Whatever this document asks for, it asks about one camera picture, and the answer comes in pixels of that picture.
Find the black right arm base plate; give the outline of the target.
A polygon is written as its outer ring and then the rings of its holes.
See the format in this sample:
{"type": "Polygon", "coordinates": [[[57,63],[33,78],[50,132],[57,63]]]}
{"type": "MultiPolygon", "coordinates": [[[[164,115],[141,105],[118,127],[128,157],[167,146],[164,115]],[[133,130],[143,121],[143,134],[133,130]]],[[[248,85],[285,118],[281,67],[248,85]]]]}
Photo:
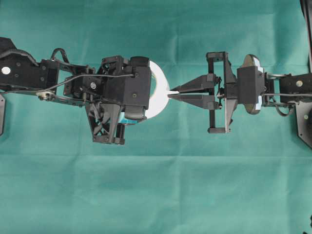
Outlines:
{"type": "Polygon", "coordinates": [[[298,137],[312,147],[312,103],[300,102],[296,106],[296,123],[298,137]]]}

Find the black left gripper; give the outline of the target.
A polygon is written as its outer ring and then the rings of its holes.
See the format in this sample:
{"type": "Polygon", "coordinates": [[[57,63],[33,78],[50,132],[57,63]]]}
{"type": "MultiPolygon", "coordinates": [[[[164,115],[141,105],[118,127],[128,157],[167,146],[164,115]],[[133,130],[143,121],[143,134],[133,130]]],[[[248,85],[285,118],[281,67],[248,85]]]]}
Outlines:
{"type": "Polygon", "coordinates": [[[93,141],[107,144],[124,144],[125,124],[120,123],[125,109],[123,103],[125,79],[133,77],[130,59],[112,56],[102,59],[97,71],[82,70],[64,86],[67,97],[82,99],[90,124],[93,141]]]}

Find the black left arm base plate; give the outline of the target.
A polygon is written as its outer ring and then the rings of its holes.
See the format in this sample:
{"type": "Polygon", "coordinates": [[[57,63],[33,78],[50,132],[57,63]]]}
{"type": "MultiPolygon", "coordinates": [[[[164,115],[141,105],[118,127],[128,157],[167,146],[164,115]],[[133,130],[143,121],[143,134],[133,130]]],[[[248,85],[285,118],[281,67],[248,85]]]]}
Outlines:
{"type": "Polygon", "coordinates": [[[0,95],[0,136],[3,134],[4,130],[5,105],[5,98],[0,95]]]}

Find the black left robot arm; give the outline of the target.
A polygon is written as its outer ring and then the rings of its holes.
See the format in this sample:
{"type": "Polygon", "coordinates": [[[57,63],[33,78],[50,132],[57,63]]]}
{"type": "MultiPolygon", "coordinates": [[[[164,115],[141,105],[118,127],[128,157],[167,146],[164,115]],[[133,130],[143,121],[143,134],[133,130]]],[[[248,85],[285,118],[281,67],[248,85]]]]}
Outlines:
{"type": "Polygon", "coordinates": [[[126,124],[146,119],[152,72],[146,57],[106,57],[98,69],[74,65],[62,48],[36,61],[9,38],[0,40],[1,94],[37,96],[40,100],[84,107],[93,142],[125,142],[126,124]]]}

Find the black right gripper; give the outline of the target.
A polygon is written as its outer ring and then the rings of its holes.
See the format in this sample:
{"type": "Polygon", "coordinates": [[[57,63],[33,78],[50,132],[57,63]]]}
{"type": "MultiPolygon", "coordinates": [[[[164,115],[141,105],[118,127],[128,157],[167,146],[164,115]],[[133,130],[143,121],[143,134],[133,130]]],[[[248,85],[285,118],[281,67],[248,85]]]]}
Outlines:
{"type": "Polygon", "coordinates": [[[219,102],[215,101],[212,95],[183,95],[171,94],[169,98],[200,107],[202,109],[212,109],[209,111],[209,129],[210,134],[229,133],[232,115],[238,104],[237,78],[232,72],[231,63],[228,59],[227,52],[208,52],[206,54],[208,62],[208,74],[201,75],[183,85],[177,86],[171,91],[179,93],[204,93],[209,89],[218,86],[216,97],[219,102]],[[223,62],[223,78],[214,74],[214,63],[223,62]],[[225,126],[215,126],[215,110],[224,108],[225,126]]]}

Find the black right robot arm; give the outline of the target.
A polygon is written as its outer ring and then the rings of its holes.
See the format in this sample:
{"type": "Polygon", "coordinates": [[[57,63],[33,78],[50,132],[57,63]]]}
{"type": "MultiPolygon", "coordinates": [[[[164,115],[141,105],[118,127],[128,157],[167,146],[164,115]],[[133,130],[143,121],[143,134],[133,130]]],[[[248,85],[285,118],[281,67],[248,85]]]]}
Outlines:
{"type": "Polygon", "coordinates": [[[292,113],[300,102],[312,100],[312,75],[275,75],[264,71],[259,59],[251,54],[232,72],[227,52],[207,53],[208,73],[172,89],[169,98],[209,110],[209,133],[229,133],[232,116],[242,104],[248,114],[261,107],[281,107],[292,113]]]}

